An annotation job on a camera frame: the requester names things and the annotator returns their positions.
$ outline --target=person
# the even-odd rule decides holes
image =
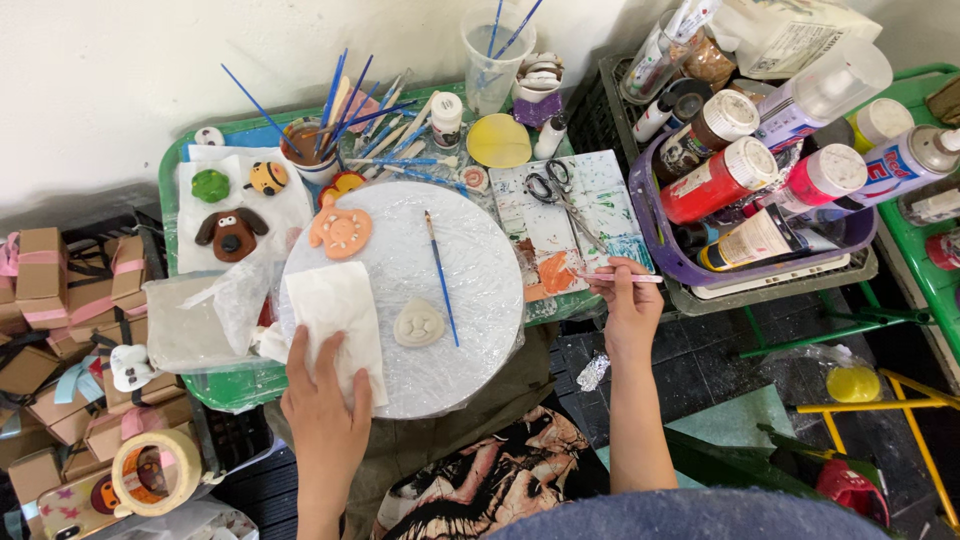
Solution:
[[[632,274],[649,273],[634,260],[610,257],[597,272],[614,275],[611,282],[588,280],[610,313],[604,328],[612,370],[609,484],[584,436],[555,410],[559,405],[544,403],[395,484],[371,538],[886,537],[829,503],[758,490],[674,489],[651,358],[663,299],[655,284],[632,282]],[[337,383],[333,358],[343,337],[334,333],[321,347],[316,384],[304,367],[305,327],[297,328],[287,361],[290,386],[280,407],[297,449],[299,540],[340,537],[350,482],[370,436],[366,370],[353,379],[353,411]]]

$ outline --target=purple basket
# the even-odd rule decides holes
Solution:
[[[867,209],[845,218],[847,220],[847,231],[843,243],[847,247],[839,250],[768,266],[733,269],[727,272],[710,272],[700,267],[696,261],[690,260],[684,255],[684,251],[680,249],[677,240],[674,239],[673,230],[670,228],[670,220],[666,218],[663,206],[660,204],[660,192],[654,185],[654,175],[651,170],[654,151],[672,133],[668,132],[654,139],[643,154],[637,158],[634,166],[630,169],[630,178],[627,180],[627,185],[630,189],[630,196],[634,201],[636,219],[640,222],[640,229],[643,231],[647,250],[650,251],[651,257],[660,267],[661,272],[674,280],[691,286],[707,286],[734,280],[745,281],[764,278],[862,250],[873,241],[877,224],[876,209]],[[660,243],[660,233],[663,234],[663,243]]]

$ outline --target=pink paintbrush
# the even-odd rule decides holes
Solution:
[[[603,282],[612,282],[614,280],[613,274],[577,274],[585,280],[600,280]],[[645,283],[663,283],[663,278],[661,276],[648,276],[633,274],[630,277],[630,281],[636,282],[645,282]]]

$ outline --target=white wall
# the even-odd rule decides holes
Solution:
[[[507,0],[529,10],[534,0]],[[850,0],[886,30],[895,69],[960,63],[958,0]],[[564,57],[565,86],[596,59],[636,49],[674,0],[545,0],[537,50]],[[156,198],[157,165],[184,132],[249,118],[222,61],[271,112],[322,102],[347,71],[384,85],[460,79],[467,0],[0,0],[0,233],[76,225]]]

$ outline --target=paint palette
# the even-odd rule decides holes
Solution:
[[[609,256],[629,257],[651,272],[623,175],[612,150],[558,158],[570,172],[570,202],[592,231],[607,245]],[[493,197],[504,231],[523,255],[524,298],[527,302],[588,288],[577,274],[607,265],[587,237],[570,223],[566,211],[534,199],[525,184],[533,172],[547,177],[546,161],[511,169],[491,169]]]

